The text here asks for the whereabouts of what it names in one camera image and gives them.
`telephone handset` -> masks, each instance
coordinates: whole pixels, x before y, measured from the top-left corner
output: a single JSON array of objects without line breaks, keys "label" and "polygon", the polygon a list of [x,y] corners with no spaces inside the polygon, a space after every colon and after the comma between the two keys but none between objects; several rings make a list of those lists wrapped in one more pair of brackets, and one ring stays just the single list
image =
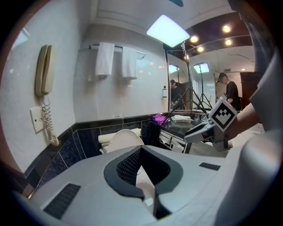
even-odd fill
[{"label": "telephone handset", "polygon": [[44,96],[49,94],[53,88],[54,72],[55,72],[56,52],[51,45],[45,45],[41,48],[35,77],[35,94],[42,97],[42,110],[49,141],[55,145],[59,145],[56,137],[50,114],[50,103],[44,102]]}]

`purple cloth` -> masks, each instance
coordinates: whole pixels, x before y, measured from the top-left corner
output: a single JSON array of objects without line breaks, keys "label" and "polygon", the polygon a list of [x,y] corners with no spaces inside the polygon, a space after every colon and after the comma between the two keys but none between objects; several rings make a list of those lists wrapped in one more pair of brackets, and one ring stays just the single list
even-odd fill
[{"label": "purple cloth", "polygon": [[161,114],[157,114],[152,117],[152,120],[155,122],[163,122],[166,117],[162,116]]}]

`soap dispenser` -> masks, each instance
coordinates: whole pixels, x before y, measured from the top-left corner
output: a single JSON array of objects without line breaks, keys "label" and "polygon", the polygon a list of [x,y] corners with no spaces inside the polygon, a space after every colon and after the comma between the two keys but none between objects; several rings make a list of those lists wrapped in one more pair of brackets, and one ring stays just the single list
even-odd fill
[{"label": "soap dispenser", "polygon": [[167,97],[168,92],[167,92],[166,86],[163,87],[162,94],[163,94],[162,97]]}]

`white hand towel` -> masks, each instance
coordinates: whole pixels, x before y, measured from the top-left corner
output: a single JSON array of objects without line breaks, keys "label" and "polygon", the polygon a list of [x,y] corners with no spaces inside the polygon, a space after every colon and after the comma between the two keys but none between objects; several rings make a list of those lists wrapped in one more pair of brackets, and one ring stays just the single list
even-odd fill
[{"label": "white hand towel", "polygon": [[101,42],[96,58],[96,75],[111,75],[114,44]]},{"label": "white hand towel", "polygon": [[137,79],[137,52],[133,48],[123,47],[122,76]]}]

